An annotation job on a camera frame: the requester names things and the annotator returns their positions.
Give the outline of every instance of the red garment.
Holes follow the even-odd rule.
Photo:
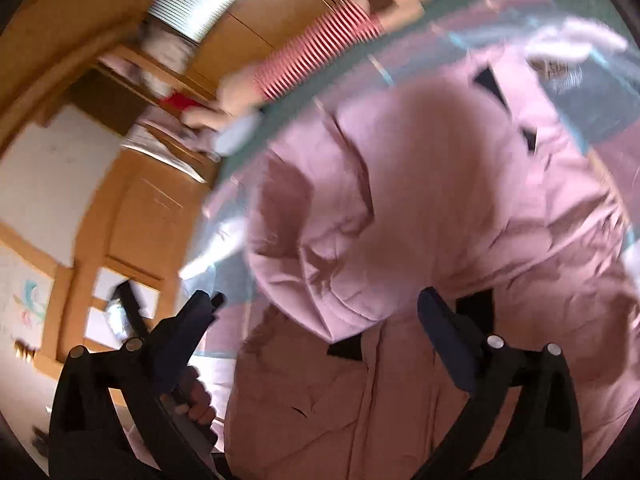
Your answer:
[[[382,34],[380,22],[344,0],[320,16],[302,36],[289,41],[258,65],[255,83],[267,99],[277,99],[350,46]]]

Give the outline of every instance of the hand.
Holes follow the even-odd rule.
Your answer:
[[[216,409],[211,405],[211,394],[207,391],[202,381],[198,380],[199,376],[200,372],[196,367],[187,367],[184,382],[191,384],[191,391],[188,392],[191,406],[180,404],[175,407],[175,412],[179,415],[186,413],[191,420],[198,424],[211,426],[211,423],[216,418]]]

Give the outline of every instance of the transparent plastic sheet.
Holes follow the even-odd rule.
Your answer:
[[[409,32],[373,55],[363,56],[331,85],[309,95],[306,105],[292,110],[287,121],[318,105],[331,109],[363,92],[456,62],[473,49],[507,42],[524,45],[543,27],[560,29],[568,17],[552,0],[479,0]],[[306,85],[293,93],[306,95]],[[585,153],[640,121],[640,53],[632,46],[619,53],[592,48],[589,58],[571,66],[564,78],[541,80],[541,85]],[[272,106],[288,109],[289,98],[291,95]],[[220,290],[229,298],[220,321],[201,344],[202,356],[234,357],[268,304],[244,262],[247,203],[259,182],[260,164],[258,152],[212,192],[183,269],[185,295],[197,289],[209,293]],[[640,221],[640,210],[632,220]],[[633,241],[630,236],[628,245]]]

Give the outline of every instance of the silver screw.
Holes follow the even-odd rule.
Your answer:
[[[491,335],[486,339],[487,344],[491,348],[499,349],[504,346],[504,339],[502,339],[499,335]]]
[[[74,346],[71,349],[71,352],[69,352],[69,357],[73,357],[74,359],[79,358],[82,354],[84,354],[84,350],[86,350],[84,348],[84,346],[82,345],[78,345],[78,346]]]
[[[551,355],[559,356],[562,353],[562,349],[556,343],[549,343],[546,349]]]
[[[135,352],[136,350],[140,350],[142,348],[142,339],[139,337],[133,337],[129,339],[125,344],[125,348],[129,350],[129,352]]]

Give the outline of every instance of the white wall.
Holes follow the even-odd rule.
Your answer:
[[[120,137],[66,106],[49,128],[27,126],[0,159],[0,221],[73,265],[73,247]]]

